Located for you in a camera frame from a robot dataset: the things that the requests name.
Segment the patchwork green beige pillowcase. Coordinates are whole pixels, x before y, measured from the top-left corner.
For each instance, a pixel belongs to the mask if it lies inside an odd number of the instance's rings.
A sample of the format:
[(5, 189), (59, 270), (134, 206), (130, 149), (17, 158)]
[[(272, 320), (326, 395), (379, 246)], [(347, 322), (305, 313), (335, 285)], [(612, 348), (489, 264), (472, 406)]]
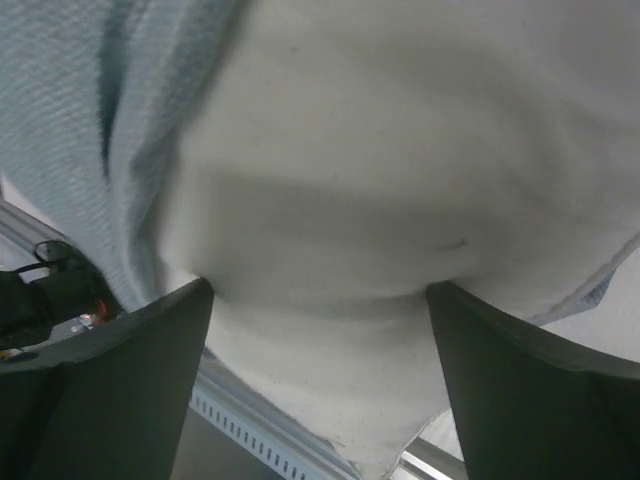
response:
[(5, 1), (1, 170), (102, 271), (156, 296), (141, 229), (236, 1)]

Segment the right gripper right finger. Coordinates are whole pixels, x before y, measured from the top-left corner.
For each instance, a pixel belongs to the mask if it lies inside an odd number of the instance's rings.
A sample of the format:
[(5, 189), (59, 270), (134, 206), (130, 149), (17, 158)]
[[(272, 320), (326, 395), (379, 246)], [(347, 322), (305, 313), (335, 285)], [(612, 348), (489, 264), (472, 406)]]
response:
[(638, 478), (638, 363), (451, 283), (426, 300), (469, 478)]

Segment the white pillow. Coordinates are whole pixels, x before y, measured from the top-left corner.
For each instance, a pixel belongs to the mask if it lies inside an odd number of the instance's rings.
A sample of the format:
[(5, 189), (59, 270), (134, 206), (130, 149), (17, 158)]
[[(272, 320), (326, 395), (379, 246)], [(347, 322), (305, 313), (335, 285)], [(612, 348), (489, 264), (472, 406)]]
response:
[(639, 245), (635, 1), (252, 1), (148, 238), (207, 347), (367, 479), (448, 403), (424, 296), (565, 316)]

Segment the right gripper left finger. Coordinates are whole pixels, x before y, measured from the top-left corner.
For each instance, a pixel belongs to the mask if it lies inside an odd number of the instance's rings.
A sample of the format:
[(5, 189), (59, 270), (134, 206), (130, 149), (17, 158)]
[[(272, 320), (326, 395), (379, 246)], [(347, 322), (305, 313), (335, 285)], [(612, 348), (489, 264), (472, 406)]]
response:
[(3, 362), (2, 478), (169, 478), (213, 299), (198, 279)]

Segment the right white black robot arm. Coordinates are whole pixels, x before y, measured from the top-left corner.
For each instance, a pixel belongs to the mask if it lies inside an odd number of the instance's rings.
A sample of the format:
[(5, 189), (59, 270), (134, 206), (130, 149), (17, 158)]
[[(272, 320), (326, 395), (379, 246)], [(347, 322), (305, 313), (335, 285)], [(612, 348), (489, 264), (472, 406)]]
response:
[[(122, 314), (57, 241), (1, 275), (1, 475), (166, 479), (214, 303), (198, 279)], [(639, 366), (524, 323), (459, 287), (426, 298), (472, 479), (635, 479)]]

